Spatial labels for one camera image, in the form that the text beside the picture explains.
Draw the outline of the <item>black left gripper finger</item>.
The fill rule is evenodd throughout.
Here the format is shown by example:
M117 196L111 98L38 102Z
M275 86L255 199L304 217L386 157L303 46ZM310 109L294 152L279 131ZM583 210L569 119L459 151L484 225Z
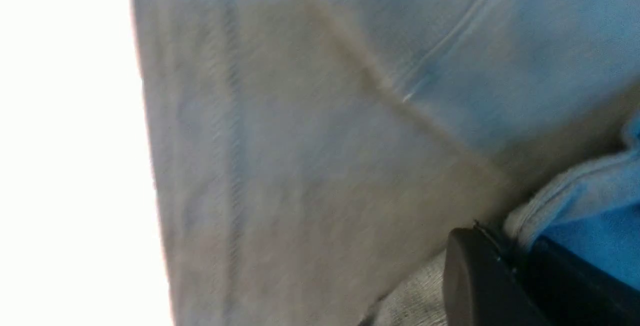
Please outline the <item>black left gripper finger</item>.
M450 325L638 325L639 292L548 237L530 253L476 223L450 231L442 284Z

